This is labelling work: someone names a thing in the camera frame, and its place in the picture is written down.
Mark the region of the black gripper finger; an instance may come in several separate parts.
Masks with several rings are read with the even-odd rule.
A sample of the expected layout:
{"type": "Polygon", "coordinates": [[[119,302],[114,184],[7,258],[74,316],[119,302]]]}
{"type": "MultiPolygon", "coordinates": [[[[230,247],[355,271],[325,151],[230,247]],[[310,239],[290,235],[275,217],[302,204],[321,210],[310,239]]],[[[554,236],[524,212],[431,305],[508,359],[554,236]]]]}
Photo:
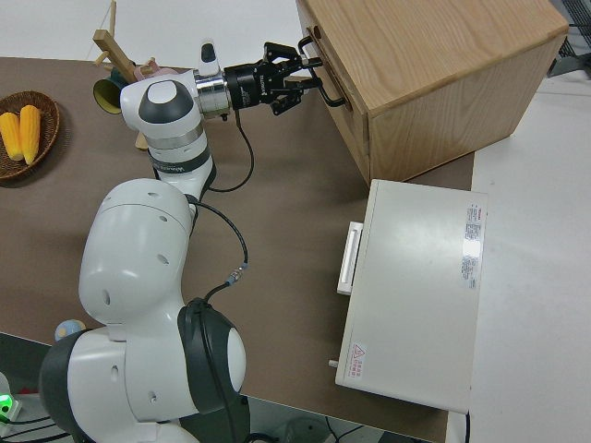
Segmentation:
{"type": "Polygon", "coordinates": [[[279,88],[271,89],[271,109],[274,115],[280,115],[301,102],[306,90],[319,88],[320,78],[306,78],[304,80],[286,80],[279,88]]]}
{"type": "Polygon", "coordinates": [[[319,57],[307,58],[296,48],[276,42],[264,43],[261,74],[265,78],[285,79],[301,70],[322,66],[319,57]]]}

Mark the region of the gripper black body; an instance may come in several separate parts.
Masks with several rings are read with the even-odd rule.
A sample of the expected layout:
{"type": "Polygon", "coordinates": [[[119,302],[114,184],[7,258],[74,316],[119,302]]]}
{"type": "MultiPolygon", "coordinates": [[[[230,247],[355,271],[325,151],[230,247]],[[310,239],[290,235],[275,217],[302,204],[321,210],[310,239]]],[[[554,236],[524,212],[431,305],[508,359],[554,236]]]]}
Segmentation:
{"type": "Polygon", "coordinates": [[[283,77],[273,63],[258,61],[252,64],[228,66],[224,78],[232,108],[245,109],[261,103],[272,103],[283,89],[283,77]]]}

